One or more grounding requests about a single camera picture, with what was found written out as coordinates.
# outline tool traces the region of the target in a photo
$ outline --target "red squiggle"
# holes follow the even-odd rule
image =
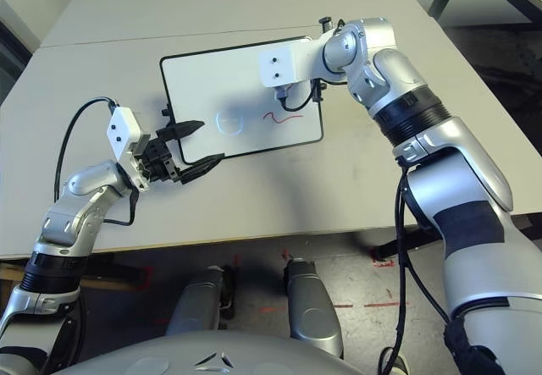
[[[291,115],[290,117],[286,117],[285,119],[281,119],[280,121],[278,121],[275,117],[274,117],[274,114],[272,111],[270,111],[269,113],[266,113],[262,119],[266,119],[266,117],[270,115],[271,118],[273,119],[273,121],[276,123],[276,124],[282,124],[284,123],[285,121],[288,121],[289,119],[298,119],[300,117],[302,117],[302,115]]]

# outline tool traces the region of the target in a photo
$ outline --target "robotic arm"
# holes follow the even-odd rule
[[[129,108],[113,109],[108,138],[117,162],[106,161],[71,176],[47,212],[24,277],[0,320],[2,374],[50,373],[74,361],[77,318],[70,313],[79,299],[86,260],[116,201],[131,192],[130,221],[122,223],[130,225],[139,192],[148,190],[150,182],[171,179],[185,184],[224,158],[212,155],[180,170],[166,142],[190,135],[203,122],[173,124],[149,140]]]
[[[309,43],[263,54],[262,81],[284,91],[307,78],[346,77],[397,163],[416,167],[401,193],[419,225],[445,241],[445,342],[462,373],[539,373],[542,253],[511,221],[502,172],[397,50],[386,19],[343,23]],[[320,58],[325,70],[306,70],[304,63]],[[286,64],[266,78],[277,62]]]

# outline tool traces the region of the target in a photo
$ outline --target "white bracket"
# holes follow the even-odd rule
[[[141,173],[135,156],[141,155],[150,134],[141,129],[136,116],[128,107],[116,107],[108,125],[108,139],[117,162],[139,191],[147,191],[149,182]]]
[[[276,47],[258,54],[260,80],[265,87],[290,85],[310,79],[321,78],[342,81],[346,77],[329,72],[322,60],[325,43],[333,36],[329,30],[316,41],[309,37],[295,40],[285,47]]]

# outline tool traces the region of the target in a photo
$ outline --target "white table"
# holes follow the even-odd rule
[[[401,50],[509,179],[515,212],[540,210],[542,159],[415,0],[74,0],[0,108],[0,257],[30,252],[53,199],[65,128],[87,99],[114,97],[157,129],[166,121],[162,56],[317,37],[325,15],[386,16]],[[156,183],[141,196],[135,224],[104,225],[96,249],[391,226],[400,171],[390,144],[344,87],[324,93],[323,118],[317,144],[229,159],[185,186]],[[63,179],[113,155],[107,123],[105,106],[81,117]],[[108,216],[127,214],[123,201]]]

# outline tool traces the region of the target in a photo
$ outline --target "concrete floor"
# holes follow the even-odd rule
[[[82,359],[163,335],[175,302],[190,277],[209,265],[239,268],[236,315],[229,329],[289,337],[284,294],[285,250],[314,260],[335,305],[343,331],[345,360],[375,373],[379,353],[395,340],[398,268],[374,264],[368,244],[392,240],[393,231],[363,234],[292,236],[218,245],[118,254],[116,261],[152,266],[148,289],[135,292],[85,290],[89,325]],[[412,251],[412,261],[441,303],[442,244]],[[403,353],[414,374],[458,373],[442,340],[443,323],[416,285],[407,282],[407,320]]]
[[[542,79],[540,33],[487,29],[447,33],[542,151],[542,95],[537,84]],[[89,326],[82,358],[163,335],[183,287],[194,273],[209,265],[230,264],[240,269],[237,315],[224,323],[227,328],[288,337],[282,283],[282,254],[288,250],[293,256],[316,261],[333,302],[348,306],[337,308],[345,360],[366,373],[375,373],[379,352],[395,339],[397,307],[370,305],[398,301],[398,269],[375,266],[367,251],[371,244],[393,238],[393,230],[380,229],[119,253],[119,263],[151,267],[151,285],[135,293],[85,290]],[[436,299],[444,303],[442,254],[442,244],[436,243],[412,251],[412,261]],[[412,373],[458,373],[442,340],[443,323],[410,279],[407,301],[403,352]]]

